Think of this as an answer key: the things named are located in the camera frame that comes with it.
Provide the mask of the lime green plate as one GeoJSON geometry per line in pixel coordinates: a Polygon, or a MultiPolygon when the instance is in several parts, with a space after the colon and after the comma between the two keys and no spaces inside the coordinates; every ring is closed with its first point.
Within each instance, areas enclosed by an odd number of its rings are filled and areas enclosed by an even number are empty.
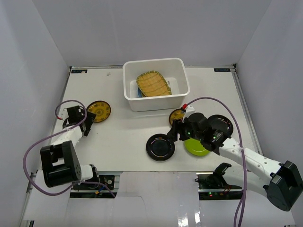
{"type": "Polygon", "coordinates": [[[210,151],[202,146],[200,141],[194,139],[184,141],[184,147],[187,152],[197,157],[204,157],[210,153],[210,151]]]}

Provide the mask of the black plate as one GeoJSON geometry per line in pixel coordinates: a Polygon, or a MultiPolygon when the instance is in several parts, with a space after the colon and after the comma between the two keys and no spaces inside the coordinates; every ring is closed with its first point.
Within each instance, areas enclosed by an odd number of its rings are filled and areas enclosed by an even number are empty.
{"type": "Polygon", "coordinates": [[[146,142],[146,152],[155,161],[166,161],[175,152],[175,144],[166,134],[155,134],[146,142]]]}

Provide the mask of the blue plate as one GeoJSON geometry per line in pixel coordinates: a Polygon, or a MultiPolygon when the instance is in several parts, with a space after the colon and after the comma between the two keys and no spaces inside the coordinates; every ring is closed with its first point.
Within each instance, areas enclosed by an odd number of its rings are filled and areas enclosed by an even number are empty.
{"type": "Polygon", "coordinates": [[[138,93],[138,97],[143,97],[142,91],[139,88],[137,90],[137,93],[138,93]]]}

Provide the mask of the fan-shaped bamboo woven tray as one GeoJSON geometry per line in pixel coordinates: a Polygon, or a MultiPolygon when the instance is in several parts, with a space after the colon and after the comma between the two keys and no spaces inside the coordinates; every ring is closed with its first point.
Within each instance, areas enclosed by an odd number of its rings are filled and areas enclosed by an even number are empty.
{"type": "Polygon", "coordinates": [[[172,95],[171,88],[158,71],[151,70],[139,75],[136,84],[145,97],[172,95]]]}

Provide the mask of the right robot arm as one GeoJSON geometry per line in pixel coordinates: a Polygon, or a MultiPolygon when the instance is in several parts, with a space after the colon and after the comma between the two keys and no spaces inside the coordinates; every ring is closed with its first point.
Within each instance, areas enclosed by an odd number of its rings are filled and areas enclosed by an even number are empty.
{"type": "Polygon", "coordinates": [[[249,171],[247,187],[267,197],[277,208],[290,211],[303,192],[303,180],[297,166],[268,159],[251,149],[242,149],[232,138],[233,124],[216,114],[206,118],[202,113],[174,120],[167,136],[173,141],[195,139],[209,151],[228,158],[249,171]]]}

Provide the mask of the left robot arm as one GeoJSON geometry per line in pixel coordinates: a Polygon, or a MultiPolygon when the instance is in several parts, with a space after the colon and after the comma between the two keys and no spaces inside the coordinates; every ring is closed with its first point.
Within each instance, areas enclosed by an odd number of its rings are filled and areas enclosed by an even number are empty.
{"type": "Polygon", "coordinates": [[[75,151],[79,140],[88,136],[95,118],[96,114],[85,112],[79,105],[63,111],[62,128],[65,132],[50,146],[40,150],[46,186],[52,188],[79,181],[91,189],[99,186],[96,167],[93,164],[81,165],[75,151]]]}

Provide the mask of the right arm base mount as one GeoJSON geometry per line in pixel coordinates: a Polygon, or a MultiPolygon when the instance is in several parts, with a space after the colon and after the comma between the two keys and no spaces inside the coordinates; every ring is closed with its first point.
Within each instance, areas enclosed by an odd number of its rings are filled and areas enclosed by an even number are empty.
{"type": "Polygon", "coordinates": [[[198,185],[200,201],[240,200],[242,198],[242,188],[227,184],[224,179],[226,171],[231,167],[231,164],[221,163],[212,172],[196,173],[195,182],[198,185]]]}

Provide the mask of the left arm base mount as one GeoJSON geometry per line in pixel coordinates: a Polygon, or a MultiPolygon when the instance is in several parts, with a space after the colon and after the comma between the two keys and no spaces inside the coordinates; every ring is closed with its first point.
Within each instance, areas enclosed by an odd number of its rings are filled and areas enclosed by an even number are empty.
{"type": "Polygon", "coordinates": [[[114,199],[117,194],[115,175],[99,175],[72,187],[70,198],[114,199]]]}

